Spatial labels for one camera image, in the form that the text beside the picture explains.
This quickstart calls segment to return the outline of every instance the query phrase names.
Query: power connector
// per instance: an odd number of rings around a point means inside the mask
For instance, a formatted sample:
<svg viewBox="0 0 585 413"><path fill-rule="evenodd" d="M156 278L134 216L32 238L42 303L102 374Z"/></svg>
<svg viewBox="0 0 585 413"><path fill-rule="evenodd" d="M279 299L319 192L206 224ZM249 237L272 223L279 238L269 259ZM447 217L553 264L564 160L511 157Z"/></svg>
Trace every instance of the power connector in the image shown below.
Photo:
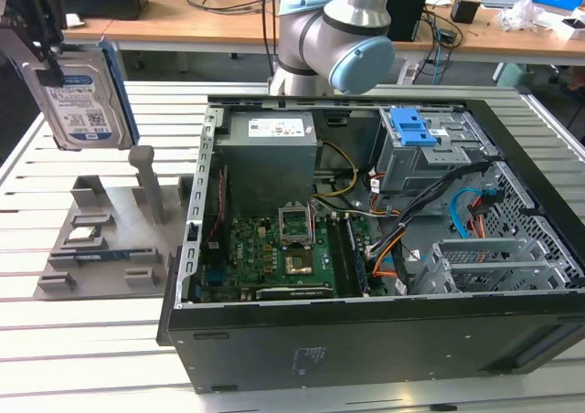
<svg viewBox="0 0 585 413"><path fill-rule="evenodd" d="M447 45L455 44L455 39L457 38L457 33L454 31L450 31L449 29L439 29L439 34L441 34L441 42Z"/></svg>

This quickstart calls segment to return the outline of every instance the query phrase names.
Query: motherboard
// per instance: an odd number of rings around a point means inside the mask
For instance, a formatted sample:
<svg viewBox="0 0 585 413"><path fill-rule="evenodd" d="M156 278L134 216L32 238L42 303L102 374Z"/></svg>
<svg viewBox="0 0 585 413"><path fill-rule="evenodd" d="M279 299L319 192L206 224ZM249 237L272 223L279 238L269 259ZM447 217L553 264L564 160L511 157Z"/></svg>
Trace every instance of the motherboard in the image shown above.
<svg viewBox="0 0 585 413"><path fill-rule="evenodd" d="M372 240L368 222L307 216L233 218L229 260L205 265L202 302L361 295L367 287L365 247Z"/></svg>

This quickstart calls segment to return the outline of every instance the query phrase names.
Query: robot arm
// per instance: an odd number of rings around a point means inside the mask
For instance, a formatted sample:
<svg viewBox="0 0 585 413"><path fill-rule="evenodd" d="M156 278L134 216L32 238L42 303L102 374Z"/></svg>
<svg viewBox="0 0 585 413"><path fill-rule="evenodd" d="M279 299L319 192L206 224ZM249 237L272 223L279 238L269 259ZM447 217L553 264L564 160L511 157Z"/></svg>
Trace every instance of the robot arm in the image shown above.
<svg viewBox="0 0 585 413"><path fill-rule="evenodd" d="M63 0L0 0L0 49L16 63L42 65L43 85L62 87L63 73L51 50L66 29Z"/></svg>
<svg viewBox="0 0 585 413"><path fill-rule="evenodd" d="M272 95L364 93L394 61L388 0L281 0Z"/></svg>

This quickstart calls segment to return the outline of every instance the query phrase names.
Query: label sticker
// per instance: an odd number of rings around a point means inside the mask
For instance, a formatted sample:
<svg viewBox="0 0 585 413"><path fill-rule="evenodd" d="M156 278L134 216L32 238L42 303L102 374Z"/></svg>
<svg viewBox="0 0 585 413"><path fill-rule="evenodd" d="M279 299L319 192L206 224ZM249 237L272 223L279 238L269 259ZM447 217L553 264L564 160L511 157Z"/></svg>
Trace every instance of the label sticker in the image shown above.
<svg viewBox="0 0 585 413"><path fill-rule="evenodd" d="M372 178L369 181L369 184L372 188L372 192L374 194L379 194L380 193L380 181L377 178Z"/></svg>
<svg viewBox="0 0 585 413"><path fill-rule="evenodd" d="M433 136L449 136L447 130L444 128L430 128L429 133Z"/></svg>
<svg viewBox="0 0 585 413"><path fill-rule="evenodd" d="M406 260L421 260L420 251L419 250L410 251L409 256L407 257Z"/></svg>
<svg viewBox="0 0 585 413"><path fill-rule="evenodd" d="M304 137L302 119L250 119L249 137Z"/></svg>
<svg viewBox="0 0 585 413"><path fill-rule="evenodd" d="M75 257L76 260L100 260L100 255L79 255Z"/></svg>
<svg viewBox="0 0 585 413"><path fill-rule="evenodd" d="M326 347L300 347L292 353L292 372L294 376L306 376L324 361Z"/></svg>
<svg viewBox="0 0 585 413"><path fill-rule="evenodd" d="M406 296L406 285L404 285L404 282L402 282L399 278L396 278L396 291L399 295Z"/></svg>
<svg viewBox="0 0 585 413"><path fill-rule="evenodd" d="M62 120L65 133L80 141L101 141L112 136L103 107L93 95L95 84L88 75L68 75L62 88L47 88L48 98Z"/></svg>

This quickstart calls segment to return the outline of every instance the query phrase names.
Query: hard drive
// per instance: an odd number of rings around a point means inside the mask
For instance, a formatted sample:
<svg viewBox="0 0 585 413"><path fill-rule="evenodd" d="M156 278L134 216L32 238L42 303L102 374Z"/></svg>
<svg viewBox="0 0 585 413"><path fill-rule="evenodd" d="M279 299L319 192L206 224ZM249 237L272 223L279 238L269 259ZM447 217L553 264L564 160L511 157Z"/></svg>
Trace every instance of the hard drive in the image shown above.
<svg viewBox="0 0 585 413"><path fill-rule="evenodd" d="M56 55L63 87L44 87L36 70L25 63L23 75L53 131L57 147L127 149L138 142L138 130L123 85L115 52L107 43L65 47Z"/></svg>

